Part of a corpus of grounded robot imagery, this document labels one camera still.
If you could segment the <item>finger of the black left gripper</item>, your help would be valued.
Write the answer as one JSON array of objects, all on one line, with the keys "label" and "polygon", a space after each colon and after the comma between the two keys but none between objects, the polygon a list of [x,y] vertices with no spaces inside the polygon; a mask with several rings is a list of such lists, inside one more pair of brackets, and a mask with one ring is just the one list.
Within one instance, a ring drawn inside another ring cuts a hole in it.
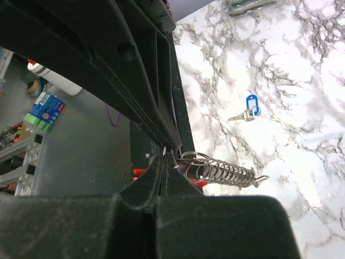
[{"label": "finger of the black left gripper", "polygon": [[172,97],[170,45],[137,1],[116,1],[139,52],[144,91],[136,97],[141,106],[140,127],[161,148],[177,150],[182,142]]},{"label": "finger of the black left gripper", "polygon": [[116,1],[1,1],[1,46],[76,83],[142,130],[135,99],[144,92],[143,66]]}]

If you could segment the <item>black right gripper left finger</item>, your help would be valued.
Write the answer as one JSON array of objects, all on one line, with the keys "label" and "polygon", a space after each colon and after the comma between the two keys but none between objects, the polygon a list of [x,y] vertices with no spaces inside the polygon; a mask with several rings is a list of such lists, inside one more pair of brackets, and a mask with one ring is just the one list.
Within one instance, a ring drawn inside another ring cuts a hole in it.
[{"label": "black right gripper left finger", "polygon": [[1,258],[154,258],[152,210],[163,158],[119,194],[1,203]]}]

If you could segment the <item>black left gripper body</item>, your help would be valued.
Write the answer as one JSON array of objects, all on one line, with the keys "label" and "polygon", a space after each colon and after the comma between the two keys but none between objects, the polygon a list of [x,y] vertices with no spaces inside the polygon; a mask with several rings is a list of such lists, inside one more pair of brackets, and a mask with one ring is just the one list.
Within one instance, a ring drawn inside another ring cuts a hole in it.
[{"label": "black left gripper body", "polygon": [[140,0],[137,3],[163,34],[169,34],[175,29],[168,1]]}]

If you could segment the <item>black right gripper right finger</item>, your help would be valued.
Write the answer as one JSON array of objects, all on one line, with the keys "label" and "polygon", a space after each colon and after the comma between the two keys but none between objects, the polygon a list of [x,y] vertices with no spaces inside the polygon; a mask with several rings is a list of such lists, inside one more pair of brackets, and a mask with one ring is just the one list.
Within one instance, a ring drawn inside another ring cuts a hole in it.
[{"label": "black right gripper right finger", "polygon": [[174,191],[155,205],[157,258],[299,258],[286,211],[269,196],[187,195],[195,188],[187,168],[206,161],[175,160],[169,180]]}]

